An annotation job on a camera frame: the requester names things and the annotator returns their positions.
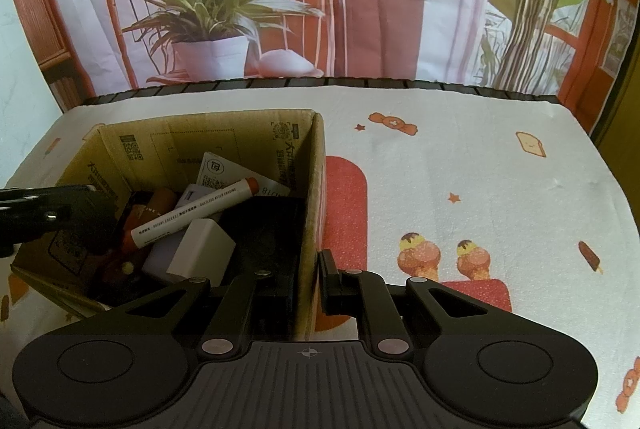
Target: yellow wall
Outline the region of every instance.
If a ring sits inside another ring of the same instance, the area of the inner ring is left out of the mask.
[[[640,41],[636,44],[623,86],[598,135],[596,146],[609,165],[640,225]]]

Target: marker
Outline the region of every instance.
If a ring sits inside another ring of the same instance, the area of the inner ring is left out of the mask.
[[[125,232],[122,241],[122,252],[131,253],[158,241],[169,234],[181,231],[192,220],[207,218],[240,202],[248,200],[260,191],[255,178],[243,178],[241,181],[214,191],[199,200],[174,209],[144,225]]]

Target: triangular cutout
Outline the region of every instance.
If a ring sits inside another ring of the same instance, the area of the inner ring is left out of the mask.
[[[483,308],[468,303],[464,299],[440,288],[432,288],[429,292],[449,317],[473,317],[486,314],[486,310]]]
[[[167,315],[185,293],[186,290],[176,290],[154,301],[133,308],[133,310],[129,310],[127,314],[159,319]]]

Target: qr code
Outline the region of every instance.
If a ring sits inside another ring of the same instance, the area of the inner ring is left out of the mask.
[[[210,176],[202,176],[202,185],[205,187],[211,187],[212,189],[224,189],[226,186],[219,180],[213,180]]]
[[[144,160],[134,135],[122,135],[120,141],[124,146],[124,152],[127,154],[129,160]]]

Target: black tile edging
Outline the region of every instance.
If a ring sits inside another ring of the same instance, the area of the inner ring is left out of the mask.
[[[288,78],[282,84],[282,80],[277,80],[276,88],[283,86],[297,87],[318,87],[318,86],[354,86],[357,88],[369,88],[369,79],[366,78],[333,78],[325,77],[322,82],[313,78]],[[461,94],[475,94],[483,97],[491,97],[497,99],[510,99],[513,101],[546,101],[552,104],[560,104],[558,97],[555,95],[532,96],[528,94],[520,94],[517,92],[507,92],[505,90],[496,90],[494,88],[486,88],[479,86],[466,86],[460,84],[440,83],[432,81],[411,81],[405,79],[374,79],[376,88],[422,88],[425,90],[441,90],[446,92],[457,92]],[[117,94],[108,94],[97,97],[90,97],[82,104],[84,106],[93,106],[94,104],[106,104],[108,102],[124,101],[130,98],[151,97],[154,95],[172,95],[172,94],[188,94],[194,92],[213,92],[225,89],[251,88],[254,79],[233,79],[229,81],[201,82],[201,83],[184,83],[181,85],[168,86],[149,86],[138,90],[126,90]]]

